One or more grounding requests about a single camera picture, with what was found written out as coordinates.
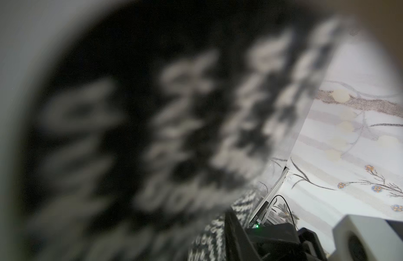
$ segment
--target wallpaper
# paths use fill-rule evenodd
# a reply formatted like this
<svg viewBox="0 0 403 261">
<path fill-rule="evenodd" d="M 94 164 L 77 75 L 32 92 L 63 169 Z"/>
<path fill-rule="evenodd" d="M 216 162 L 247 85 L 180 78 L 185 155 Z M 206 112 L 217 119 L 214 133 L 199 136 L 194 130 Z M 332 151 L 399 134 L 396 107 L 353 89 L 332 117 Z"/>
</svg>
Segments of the wallpaper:
<svg viewBox="0 0 403 261">
<path fill-rule="evenodd" d="M 328 253 L 345 214 L 403 221 L 403 82 L 373 40 L 340 47 L 287 166 L 279 194 Z M 271 216 L 292 223 L 284 204 Z"/>
</svg>

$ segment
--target black cable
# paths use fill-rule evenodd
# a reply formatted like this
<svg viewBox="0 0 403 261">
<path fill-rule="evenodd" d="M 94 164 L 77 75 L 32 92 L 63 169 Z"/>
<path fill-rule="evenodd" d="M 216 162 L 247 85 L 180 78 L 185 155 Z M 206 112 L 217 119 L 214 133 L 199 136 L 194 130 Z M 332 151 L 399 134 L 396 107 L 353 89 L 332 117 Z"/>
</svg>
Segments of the black cable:
<svg viewBox="0 0 403 261">
<path fill-rule="evenodd" d="M 285 198 L 284 198 L 283 196 L 281 196 L 281 195 L 276 195 L 275 197 L 273 197 L 272 200 L 270 201 L 268 207 L 271 206 L 272 201 L 273 201 L 276 197 L 278 197 L 278 196 L 282 197 L 282 199 L 284 200 L 285 204 L 287 205 L 288 211 L 290 212 L 291 219 L 293 220 L 293 226 L 296 227 L 296 224 L 294 223 L 293 214 L 291 213 L 290 207 L 288 206 L 288 203 L 287 203 L 287 201 L 285 200 Z"/>
</svg>

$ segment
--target black and white patterned fabric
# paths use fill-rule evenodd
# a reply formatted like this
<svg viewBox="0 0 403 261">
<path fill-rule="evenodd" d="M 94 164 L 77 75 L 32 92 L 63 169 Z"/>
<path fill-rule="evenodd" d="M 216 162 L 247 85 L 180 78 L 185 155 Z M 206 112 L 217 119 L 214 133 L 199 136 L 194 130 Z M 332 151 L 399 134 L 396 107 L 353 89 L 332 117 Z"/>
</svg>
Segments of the black and white patterned fabric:
<svg viewBox="0 0 403 261">
<path fill-rule="evenodd" d="M 85 32 L 32 107 L 29 256 L 224 260 L 220 214 L 246 222 L 339 25 L 283 0 L 133 1 Z"/>
</svg>

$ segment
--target circular hole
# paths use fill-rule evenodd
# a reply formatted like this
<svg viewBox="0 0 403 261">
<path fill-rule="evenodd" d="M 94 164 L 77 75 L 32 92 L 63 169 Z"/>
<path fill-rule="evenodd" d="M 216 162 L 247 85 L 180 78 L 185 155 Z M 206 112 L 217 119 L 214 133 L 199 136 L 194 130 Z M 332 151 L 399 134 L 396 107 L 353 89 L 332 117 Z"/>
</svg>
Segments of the circular hole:
<svg viewBox="0 0 403 261">
<path fill-rule="evenodd" d="M 351 235 L 348 239 L 348 249 L 354 261 L 367 261 L 367 254 L 364 246 L 356 235 Z"/>
</svg>

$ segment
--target branch pattern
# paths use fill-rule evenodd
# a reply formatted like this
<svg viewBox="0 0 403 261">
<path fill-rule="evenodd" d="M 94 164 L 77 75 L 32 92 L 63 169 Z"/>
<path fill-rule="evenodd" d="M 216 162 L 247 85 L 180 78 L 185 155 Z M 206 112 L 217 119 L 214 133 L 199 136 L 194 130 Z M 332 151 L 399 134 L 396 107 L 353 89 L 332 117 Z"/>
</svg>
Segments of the branch pattern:
<svg viewBox="0 0 403 261">
<path fill-rule="evenodd" d="M 379 101 L 381 101 L 380 99 L 385 99 L 385 98 L 391 98 L 391 97 L 398 96 L 398 94 L 384 95 L 384 96 L 383 95 L 381 95 L 381 96 L 380 95 L 372 95 L 372 94 L 367 94 L 367 93 L 358 91 L 353 86 L 351 86 L 349 84 L 346 84 L 345 82 L 342 82 L 342 81 L 327 81 L 327 82 L 334 83 L 334 84 L 340 84 L 341 86 L 345 87 L 346 89 L 355 92 L 355 94 L 356 94 L 358 99 L 361 99 L 361 97 L 369 97 L 369 98 L 375 99 L 375 100 L 366 100 L 366 102 L 368 102 L 369 104 L 371 104 L 373 101 L 374 102 L 379 102 Z M 384 106 L 382 110 L 375 110 L 375 111 L 381 112 L 381 113 L 387 113 L 387 111 L 385 111 L 386 108 L 387 108 L 387 106 Z M 354 142 L 349 144 L 350 146 L 346 151 L 342 151 L 342 154 L 341 154 L 342 156 L 344 154 L 348 153 L 350 150 L 352 150 L 355 147 L 355 145 L 358 143 L 358 141 L 360 140 L 360 138 L 362 137 L 364 132 L 369 133 L 370 135 L 372 135 L 373 139 L 378 139 L 379 136 L 371 131 L 371 127 L 376 127 L 376 126 L 403 127 L 403 124 L 390 124 L 390 123 L 378 123 L 378 124 L 368 125 L 365 112 L 369 111 L 369 110 L 374 110 L 375 108 L 373 108 L 373 107 L 365 108 L 365 107 L 360 106 L 360 107 L 356 107 L 354 109 L 357 109 L 357 110 L 361 111 L 359 114 L 356 115 L 356 116 L 358 116 L 358 115 L 362 114 L 361 126 L 354 130 L 354 132 L 357 132 L 358 137 L 356 138 L 356 140 Z M 396 115 L 396 114 L 390 114 L 390 115 L 403 117 L 403 115 Z"/>
<path fill-rule="evenodd" d="M 294 183 L 294 185 L 291 187 L 291 189 L 293 189 L 300 181 L 307 181 L 307 182 L 309 182 L 310 184 L 315 185 L 316 187 L 320 187 L 320 188 L 324 188 L 324 189 L 327 189 L 327 190 L 334 191 L 334 189 L 332 189 L 332 188 L 322 187 L 322 186 L 319 186 L 319 185 L 314 184 L 313 182 L 311 182 L 310 179 L 309 179 L 309 177 L 308 177 L 301 169 L 299 169 L 299 167 L 297 167 L 297 165 L 293 162 L 293 159 L 290 158 L 290 160 L 291 160 L 291 162 L 293 163 L 294 167 L 303 175 L 303 176 L 300 176 L 300 175 L 298 175 L 298 174 L 294 174 L 294 173 L 292 174 L 292 175 L 294 175 L 294 176 L 299 177 L 300 180 L 298 180 L 296 183 Z"/>
<path fill-rule="evenodd" d="M 385 177 L 382 174 L 379 174 L 376 171 L 376 169 L 371 165 L 366 165 L 365 170 L 376 181 L 358 180 L 358 181 L 354 181 L 354 182 L 351 182 L 351 181 L 339 182 L 338 188 L 343 189 L 346 186 L 349 186 L 350 184 L 353 184 L 353 183 L 357 183 L 360 185 L 371 185 L 371 190 L 374 191 L 375 193 L 381 193 L 382 191 L 388 191 L 389 197 L 399 197 L 399 198 L 403 199 L 403 190 L 398 185 L 396 185 L 394 183 L 386 183 Z M 395 204 L 395 205 L 391 206 L 391 209 L 395 212 L 402 212 L 403 206 Z"/>
</svg>

